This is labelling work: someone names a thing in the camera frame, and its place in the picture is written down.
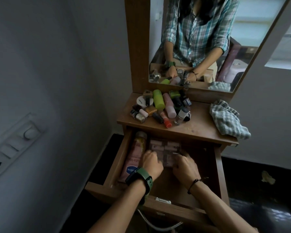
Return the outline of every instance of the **smartwatch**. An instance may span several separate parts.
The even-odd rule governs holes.
[[[167,67],[170,68],[171,66],[176,66],[176,63],[173,61],[166,61],[165,65],[167,65]]]
[[[131,172],[131,174],[126,178],[125,182],[127,185],[130,185],[137,179],[142,179],[146,185],[146,193],[139,202],[139,205],[143,205],[145,203],[145,198],[150,193],[150,190],[153,185],[153,180],[152,177],[148,174],[148,172],[144,168],[138,167]]]

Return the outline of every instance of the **long dark hair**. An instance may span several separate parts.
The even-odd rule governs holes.
[[[179,11],[180,16],[178,22],[181,22],[191,13],[190,3],[192,0],[180,0]],[[214,16],[214,9],[217,6],[222,6],[225,0],[201,0],[201,7],[198,16],[202,20],[202,25],[208,23]]]

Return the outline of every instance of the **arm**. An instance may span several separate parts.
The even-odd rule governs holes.
[[[161,161],[157,160],[156,152],[147,151],[140,160],[143,167],[154,181],[163,171]],[[145,194],[143,180],[134,181],[105,214],[89,229],[88,233],[125,232],[132,216]]]
[[[200,179],[200,174],[194,160],[185,153],[177,156],[177,165],[173,168],[174,175],[189,189],[193,180]],[[200,202],[209,218],[220,232],[256,233],[244,219],[233,211],[203,182],[196,182],[190,189],[192,195]]]
[[[177,34],[177,12],[178,0],[170,0],[167,11],[166,26],[162,35],[162,43],[164,44],[164,54],[166,61],[173,61],[173,46],[176,43]],[[166,76],[176,77],[176,68],[171,66],[167,71]]]
[[[212,50],[206,58],[193,70],[194,74],[202,74],[207,70],[217,59],[228,50],[230,35],[238,7],[238,0],[228,0],[222,10],[217,29],[214,32],[212,40]],[[196,76],[191,74],[189,81],[195,81]]]

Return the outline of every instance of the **khaki pants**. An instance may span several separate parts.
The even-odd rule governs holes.
[[[176,66],[192,67],[192,63],[190,63],[190,64],[181,63],[181,61],[179,59],[176,59],[176,58],[174,58],[173,60],[176,63]],[[216,75],[217,75],[217,71],[218,71],[217,62],[214,62],[208,69],[213,70],[212,82],[216,81]]]

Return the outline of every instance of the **black beaded bracelet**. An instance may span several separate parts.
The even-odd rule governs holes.
[[[195,179],[195,180],[193,181],[193,183],[191,184],[190,188],[189,188],[188,191],[187,191],[188,194],[191,194],[191,192],[190,192],[191,187],[192,187],[195,183],[197,183],[199,180],[200,180],[200,179]]]

